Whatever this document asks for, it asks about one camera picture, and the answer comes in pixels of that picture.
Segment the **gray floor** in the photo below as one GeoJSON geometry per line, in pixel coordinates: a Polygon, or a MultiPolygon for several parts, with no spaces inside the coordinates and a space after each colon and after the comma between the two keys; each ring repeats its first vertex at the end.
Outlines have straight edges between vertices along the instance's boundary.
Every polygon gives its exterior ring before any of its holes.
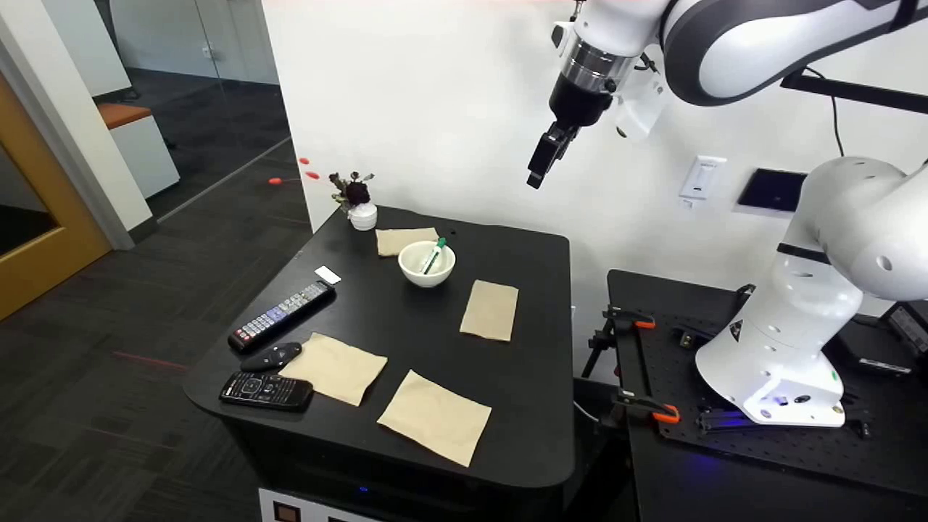
{"type": "Polygon", "coordinates": [[[277,85],[132,69],[139,99],[159,125],[177,163],[181,182],[151,201],[165,214],[242,163],[291,135],[284,99],[277,85]]]}
{"type": "Polygon", "coordinates": [[[272,173],[297,173],[291,151],[0,322],[3,522],[258,520],[257,476],[181,383],[310,238],[272,173]]]}

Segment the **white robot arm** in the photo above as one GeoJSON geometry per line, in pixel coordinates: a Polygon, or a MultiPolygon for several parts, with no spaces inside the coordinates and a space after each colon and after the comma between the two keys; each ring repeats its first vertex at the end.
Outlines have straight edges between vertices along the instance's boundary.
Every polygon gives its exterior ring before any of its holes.
{"type": "Polygon", "coordinates": [[[845,427],[821,347],[864,293],[928,296],[928,173],[845,156],[815,169],[773,272],[700,353],[702,380],[754,424],[845,427]]]}
{"type": "Polygon", "coordinates": [[[692,105],[732,105],[821,54],[928,18],[928,0],[586,0],[577,42],[552,89],[552,128],[531,163],[541,189],[581,128],[612,105],[625,71],[658,37],[671,89],[692,105]]]}
{"type": "MultiPolygon", "coordinates": [[[[552,93],[529,185],[542,185],[581,128],[612,105],[658,34],[673,93],[732,105],[821,54],[928,18],[928,0],[586,0],[552,93]]],[[[837,158],[812,170],[774,266],[729,328],[696,353],[702,380],[754,424],[841,427],[841,376],[821,347],[864,293],[928,296],[928,173],[837,158]]]]}

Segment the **white wall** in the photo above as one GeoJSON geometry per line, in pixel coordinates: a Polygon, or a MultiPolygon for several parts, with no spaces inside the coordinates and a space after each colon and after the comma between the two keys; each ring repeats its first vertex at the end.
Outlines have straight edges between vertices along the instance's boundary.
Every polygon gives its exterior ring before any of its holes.
{"type": "Polygon", "coordinates": [[[277,85],[277,64],[261,2],[257,0],[201,0],[207,41],[214,50],[222,79],[277,85]]]}
{"type": "Polygon", "coordinates": [[[126,66],[214,79],[199,0],[116,0],[113,25],[126,66]]]}
{"type": "Polygon", "coordinates": [[[94,95],[129,89],[132,80],[94,0],[43,0],[69,58],[94,95]]]}
{"type": "Polygon", "coordinates": [[[113,24],[129,66],[277,85],[257,0],[119,0],[113,24]]]}
{"type": "MultiPolygon", "coordinates": [[[[647,141],[586,129],[542,192],[525,163],[549,128],[552,19],[565,0],[265,0],[297,154],[319,170],[377,170],[373,195],[446,218],[510,224],[573,238],[576,340],[602,325],[606,269],[713,288],[767,272],[786,218],[738,211],[754,166],[810,170],[837,156],[829,102],[768,89],[745,105],[673,105],[647,141]],[[689,208],[676,195],[696,154],[729,156],[722,198],[689,208]]],[[[823,64],[928,93],[928,25],[823,64]]],[[[913,169],[928,119],[845,108],[852,154],[913,169]]],[[[313,225],[332,203],[306,180],[313,225]]]]}
{"type": "Polygon", "coordinates": [[[151,208],[43,2],[0,0],[0,42],[27,79],[33,95],[74,135],[83,163],[94,170],[94,182],[106,192],[101,205],[110,205],[126,228],[149,221],[151,208]]]}

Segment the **black remote control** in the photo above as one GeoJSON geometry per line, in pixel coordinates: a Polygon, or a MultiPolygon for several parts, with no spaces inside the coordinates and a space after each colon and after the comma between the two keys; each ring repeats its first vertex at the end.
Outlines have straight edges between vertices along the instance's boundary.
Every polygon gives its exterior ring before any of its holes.
{"type": "Polygon", "coordinates": [[[223,404],[242,404],[257,408],[306,411],[310,406],[313,386],[309,380],[287,380],[280,373],[238,372],[222,392],[223,404]]]}
{"type": "Polygon", "coordinates": [[[300,319],[309,319],[310,314],[323,311],[328,301],[336,299],[339,276],[333,276],[328,266],[317,269],[319,282],[309,285],[306,289],[287,296],[284,301],[272,303],[261,315],[242,325],[229,344],[238,353],[252,353],[257,347],[268,344],[272,337],[284,334],[300,319]]]}
{"type": "Polygon", "coordinates": [[[261,373],[261,372],[283,372],[291,360],[297,360],[301,353],[301,344],[300,341],[283,341],[283,344],[270,344],[270,347],[261,347],[257,350],[252,357],[248,357],[242,361],[242,372],[252,372],[252,373],[261,373]]]}

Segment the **small white cup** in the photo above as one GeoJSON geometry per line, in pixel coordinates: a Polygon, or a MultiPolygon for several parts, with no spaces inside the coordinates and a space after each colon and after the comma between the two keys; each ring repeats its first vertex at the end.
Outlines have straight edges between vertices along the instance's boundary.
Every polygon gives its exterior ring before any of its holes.
{"type": "Polygon", "coordinates": [[[458,257],[455,257],[455,250],[444,247],[433,269],[428,272],[433,257],[435,257],[435,241],[416,241],[402,250],[397,264],[416,288],[439,288],[444,285],[446,276],[454,276],[458,257]]]}

